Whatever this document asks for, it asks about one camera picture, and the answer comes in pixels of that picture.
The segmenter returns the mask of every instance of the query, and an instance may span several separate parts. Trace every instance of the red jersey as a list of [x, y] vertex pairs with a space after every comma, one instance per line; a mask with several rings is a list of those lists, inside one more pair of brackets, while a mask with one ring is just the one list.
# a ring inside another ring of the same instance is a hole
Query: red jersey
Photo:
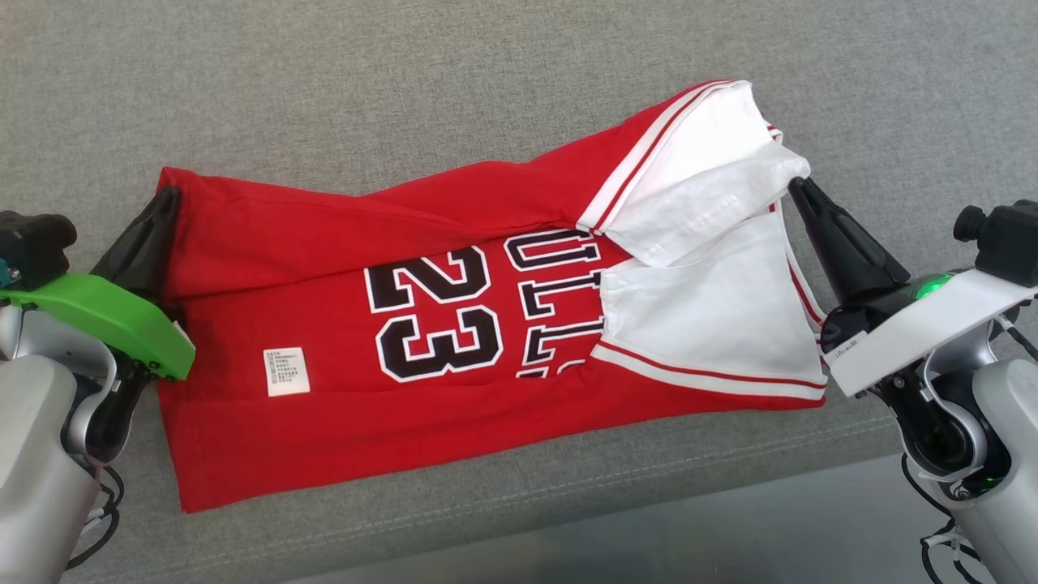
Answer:
[[749, 84], [692, 87], [530, 162], [359, 197], [166, 168], [160, 388], [182, 505], [662, 416], [820, 406], [820, 311], [776, 201], [807, 162]]

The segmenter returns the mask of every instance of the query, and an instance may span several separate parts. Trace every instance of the printed number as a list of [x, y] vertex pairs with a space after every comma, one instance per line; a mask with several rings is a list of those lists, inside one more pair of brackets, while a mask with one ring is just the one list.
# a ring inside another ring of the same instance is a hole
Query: printed number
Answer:
[[[601, 256], [598, 252], [598, 243], [591, 241], [592, 239], [590, 232], [582, 230], [548, 230], [510, 237], [504, 240], [504, 249], [509, 252], [509, 259], [512, 260], [512, 265], [517, 270], [528, 271], [574, 261], [598, 259]], [[537, 252], [538, 247], [566, 241], [575, 242], [575, 248], [556, 249], [544, 253]]]
[[461, 277], [454, 278], [427, 257], [408, 259], [367, 268], [367, 300], [373, 313], [394, 311], [414, 306], [414, 290], [401, 276], [407, 274], [437, 303], [445, 305], [476, 299], [490, 287], [487, 256], [479, 247], [466, 247], [447, 254], [447, 262], [461, 268]]
[[[479, 247], [452, 251], [447, 260], [459, 267], [459, 277], [444, 273], [426, 257], [364, 270], [372, 312], [397, 311], [414, 306], [413, 286], [404, 282], [404, 274], [441, 305], [476, 299], [490, 286], [487, 257]], [[460, 309], [456, 314], [458, 331], [426, 334], [424, 353], [411, 352], [412, 344], [422, 339], [416, 315], [389, 319], [376, 337], [382, 371], [398, 382], [414, 382], [497, 363], [502, 352], [497, 315], [486, 307]], [[459, 331], [472, 335], [471, 345], [462, 346]]]
[[426, 335], [427, 351], [412, 354], [412, 341], [421, 339], [418, 317], [389, 319], [378, 335], [382, 370], [398, 382], [414, 382], [497, 363], [501, 357], [501, 334], [493, 311], [486, 307], [459, 310], [458, 325], [463, 333], [472, 334], [472, 345], [463, 347], [457, 331], [442, 331]]

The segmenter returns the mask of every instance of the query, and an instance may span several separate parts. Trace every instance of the care label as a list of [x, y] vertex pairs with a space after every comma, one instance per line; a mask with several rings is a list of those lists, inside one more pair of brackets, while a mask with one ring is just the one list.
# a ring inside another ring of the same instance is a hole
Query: care label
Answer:
[[267, 366], [268, 396], [305, 394], [310, 391], [310, 378], [306, 374], [302, 347], [267, 350], [263, 353], [263, 360]]

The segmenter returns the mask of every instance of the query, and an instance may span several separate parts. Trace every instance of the gray couch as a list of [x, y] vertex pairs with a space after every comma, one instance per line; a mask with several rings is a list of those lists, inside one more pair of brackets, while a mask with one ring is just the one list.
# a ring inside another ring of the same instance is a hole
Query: gray couch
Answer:
[[[162, 165], [360, 194], [528, 159], [737, 77], [910, 270], [964, 263], [962, 205], [1038, 196], [1038, 7], [839, 4], [8, 0], [0, 206], [69, 215], [83, 269]], [[878, 402], [830, 392], [820, 411], [660, 420], [189, 517], [149, 394], [115, 465], [122, 525], [66, 580], [277, 582], [897, 449]]]

